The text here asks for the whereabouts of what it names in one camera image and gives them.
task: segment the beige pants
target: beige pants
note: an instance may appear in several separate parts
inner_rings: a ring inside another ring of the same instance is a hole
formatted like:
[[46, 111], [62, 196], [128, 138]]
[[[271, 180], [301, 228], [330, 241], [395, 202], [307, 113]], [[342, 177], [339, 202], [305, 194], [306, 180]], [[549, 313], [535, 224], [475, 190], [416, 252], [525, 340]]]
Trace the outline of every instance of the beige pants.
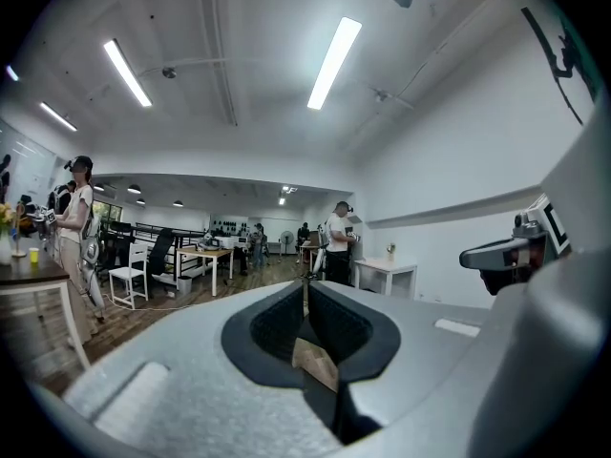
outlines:
[[87, 320], [85, 301], [83, 301], [83, 298], [80, 296], [81, 277], [77, 266], [80, 262], [80, 244], [71, 239], [60, 238], [59, 252], [61, 265], [66, 273], [70, 275], [68, 293], [70, 294], [70, 306], [73, 310], [78, 337], [82, 343], [86, 343], [92, 338], [92, 329], [90, 325], [94, 323]]

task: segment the table leg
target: table leg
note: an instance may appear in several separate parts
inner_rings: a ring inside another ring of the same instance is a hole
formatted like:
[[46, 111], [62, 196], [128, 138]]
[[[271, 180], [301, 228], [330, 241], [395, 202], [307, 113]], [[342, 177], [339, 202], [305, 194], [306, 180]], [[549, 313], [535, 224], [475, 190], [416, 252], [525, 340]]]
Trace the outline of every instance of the table leg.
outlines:
[[64, 309], [64, 317], [66, 318], [66, 324], [68, 325], [68, 332], [70, 337], [73, 339], [74, 350], [76, 351], [76, 356], [80, 360], [83, 367], [87, 370], [91, 367], [89, 364], [89, 360], [87, 359], [87, 355], [85, 354], [85, 350], [83, 349], [83, 344], [78, 337], [78, 331], [76, 330], [76, 323], [74, 322], [73, 310], [70, 307], [70, 296], [68, 295], [68, 284], [63, 282], [59, 288], [59, 293], [61, 294], [61, 305]]
[[212, 297], [217, 296], [217, 257], [212, 259]]
[[354, 263], [354, 288], [359, 288], [361, 284], [361, 268]]
[[180, 276], [180, 261], [182, 260], [182, 254], [176, 253], [176, 266], [174, 267], [176, 273], [174, 279], [176, 280], [176, 291], [179, 291], [179, 276]]
[[392, 273], [386, 274], [386, 287], [384, 287], [384, 295], [390, 295], [392, 290]]
[[38, 319], [42, 319], [42, 311], [40, 310], [40, 300], [38, 299], [38, 292], [34, 292], [34, 305], [36, 306], [36, 315]]
[[416, 300], [416, 271], [418, 269], [414, 268], [410, 273], [410, 297], [413, 301]]

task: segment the desk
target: desk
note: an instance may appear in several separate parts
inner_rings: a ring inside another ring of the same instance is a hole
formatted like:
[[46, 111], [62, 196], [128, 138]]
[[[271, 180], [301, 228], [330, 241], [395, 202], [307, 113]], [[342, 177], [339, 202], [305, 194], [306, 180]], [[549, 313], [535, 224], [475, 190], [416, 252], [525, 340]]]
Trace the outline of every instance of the desk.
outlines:
[[[19, 240], [20, 249], [28, 251], [31, 247], [39, 247], [39, 243], [35, 242], [34, 239]], [[83, 367], [88, 369], [90, 367], [89, 360], [78, 337], [73, 311], [70, 307], [69, 281], [68, 273], [42, 249], [38, 252], [38, 263], [36, 264], [30, 263], [30, 255], [27, 255], [24, 258], [13, 258], [10, 266], [0, 266], [0, 296], [33, 293], [38, 317], [41, 314], [36, 292], [59, 289], [61, 306], [64, 310], [68, 332], [74, 342], [76, 355]]]
[[299, 246], [299, 261], [303, 261], [304, 260], [304, 250], [305, 249], [309, 249], [309, 271], [310, 273], [312, 272], [312, 258], [314, 258], [314, 255], [316, 254], [316, 252], [318, 251], [319, 246], [312, 246], [311, 244], [308, 244], [307, 246]]
[[355, 281], [354, 288], [359, 288], [359, 282], [361, 279], [361, 266], [381, 273], [386, 274], [386, 287], [384, 295], [390, 295], [392, 289], [392, 275], [398, 275], [399, 273], [411, 273], [410, 277], [410, 299], [415, 300], [415, 289], [416, 289], [416, 271], [418, 269], [417, 264], [397, 264], [392, 261], [385, 260], [383, 258], [365, 258], [363, 260], [356, 260], [354, 262]]
[[229, 258], [229, 279], [233, 280], [233, 249], [219, 249], [216, 251], [198, 251], [196, 248], [179, 248], [176, 250], [179, 254], [176, 257], [176, 273], [180, 273], [180, 263], [182, 262], [181, 255], [199, 256], [200, 258], [212, 259], [212, 297], [217, 296], [217, 263], [221, 256], [231, 255]]

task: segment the small white side table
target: small white side table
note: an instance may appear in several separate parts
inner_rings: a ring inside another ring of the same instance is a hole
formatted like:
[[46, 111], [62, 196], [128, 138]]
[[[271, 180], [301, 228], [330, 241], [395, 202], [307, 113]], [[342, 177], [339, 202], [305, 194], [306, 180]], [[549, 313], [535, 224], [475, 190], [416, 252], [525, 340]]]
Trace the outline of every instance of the small white side table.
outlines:
[[418, 265], [415, 263], [412, 264], [398, 264], [396, 262], [391, 262], [385, 260], [383, 258], [365, 258], [362, 260], [356, 260], [354, 262], [354, 271], [355, 271], [355, 280], [354, 287], [359, 288], [359, 283], [361, 280], [361, 267], [365, 266], [374, 271], [379, 271], [386, 275], [386, 287], [384, 290], [384, 295], [390, 295], [390, 291], [392, 290], [392, 275], [398, 275], [400, 273], [411, 273], [410, 275], [410, 299], [415, 300], [415, 290], [416, 290], [416, 272], [418, 270]]

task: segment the fluorescent ceiling light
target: fluorescent ceiling light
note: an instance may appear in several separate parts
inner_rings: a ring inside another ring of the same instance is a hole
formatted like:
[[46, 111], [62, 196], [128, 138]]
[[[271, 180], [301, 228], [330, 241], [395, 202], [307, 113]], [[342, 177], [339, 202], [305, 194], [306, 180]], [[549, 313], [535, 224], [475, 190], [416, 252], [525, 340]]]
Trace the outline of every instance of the fluorescent ceiling light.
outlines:
[[12, 70], [11, 65], [7, 66], [7, 73], [13, 81], [19, 81], [19, 76], [17, 76], [17, 73]]
[[151, 100], [149, 100], [149, 97], [146, 96], [146, 93], [140, 87], [140, 84], [137, 82], [132, 70], [130, 70], [130, 67], [127, 65], [127, 61], [121, 53], [121, 50], [118, 48], [116, 41], [114, 39], [112, 41], [108, 41], [106, 44], [104, 44], [104, 49], [111, 58], [111, 61], [113, 61], [116, 70], [125, 80], [127, 86], [130, 87], [130, 90], [136, 96], [142, 107], [150, 107], [153, 105]]
[[21, 155], [22, 157], [28, 157], [28, 155], [24, 155], [21, 151], [17, 151], [14, 148], [12, 148], [12, 150], [15, 151], [18, 155]]
[[61, 122], [68, 129], [70, 129], [72, 132], [76, 132], [77, 131], [77, 129], [76, 129], [76, 127], [74, 125], [72, 125], [70, 122], [68, 122], [68, 120], [66, 120], [64, 117], [62, 117], [60, 114], [58, 114], [55, 110], [53, 110], [51, 107], [49, 107], [49, 105], [47, 105], [45, 102], [40, 102], [40, 106], [42, 107], [42, 109], [47, 114], [52, 116], [57, 122]]
[[350, 51], [361, 27], [363, 27], [361, 23], [347, 17], [342, 17], [331, 45], [328, 47], [327, 56], [325, 56], [323, 66], [318, 73], [318, 78], [316, 78], [312, 95], [309, 98], [309, 102], [307, 102], [307, 107], [310, 109], [321, 110], [321, 107], [323, 107], [335, 76], [337, 76], [340, 68], [342, 68], [348, 51]]
[[21, 144], [19, 141], [15, 141], [16, 144], [19, 144], [19, 146], [21, 146], [23, 149], [27, 149], [28, 151], [30, 151], [31, 153], [36, 154], [36, 151], [34, 149], [29, 148], [28, 146], [26, 146], [25, 144]]

